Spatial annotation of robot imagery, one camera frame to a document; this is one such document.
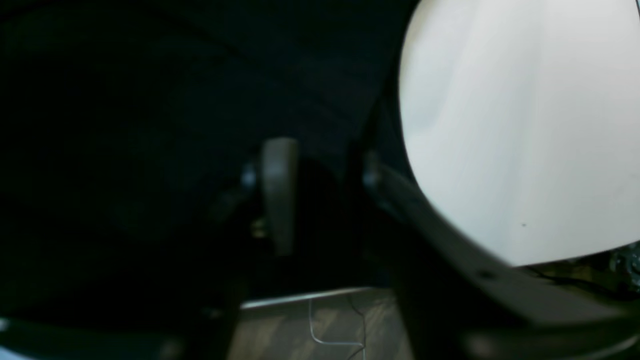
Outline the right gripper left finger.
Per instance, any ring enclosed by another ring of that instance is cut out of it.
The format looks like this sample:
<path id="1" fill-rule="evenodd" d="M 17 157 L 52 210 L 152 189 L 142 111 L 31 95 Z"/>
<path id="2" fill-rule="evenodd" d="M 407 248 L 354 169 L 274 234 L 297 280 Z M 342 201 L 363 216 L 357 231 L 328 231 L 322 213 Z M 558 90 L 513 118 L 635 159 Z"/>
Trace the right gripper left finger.
<path id="1" fill-rule="evenodd" d="M 245 162 L 238 182 L 221 191 L 210 208 L 215 224 L 245 223 L 250 235 L 270 240 L 276 256 L 292 256 L 296 238 L 299 143 L 274 137 Z"/>

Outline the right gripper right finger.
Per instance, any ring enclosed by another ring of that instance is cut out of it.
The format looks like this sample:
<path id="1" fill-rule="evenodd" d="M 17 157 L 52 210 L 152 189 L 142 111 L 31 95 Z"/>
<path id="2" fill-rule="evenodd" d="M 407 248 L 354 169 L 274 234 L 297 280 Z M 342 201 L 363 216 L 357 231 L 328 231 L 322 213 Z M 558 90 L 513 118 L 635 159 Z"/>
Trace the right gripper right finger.
<path id="1" fill-rule="evenodd" d="M 417 360 L 637 360 L 639 317 L 510 268 L 409 180 L 362 157 L 366 243 L 391 274 Z"/>

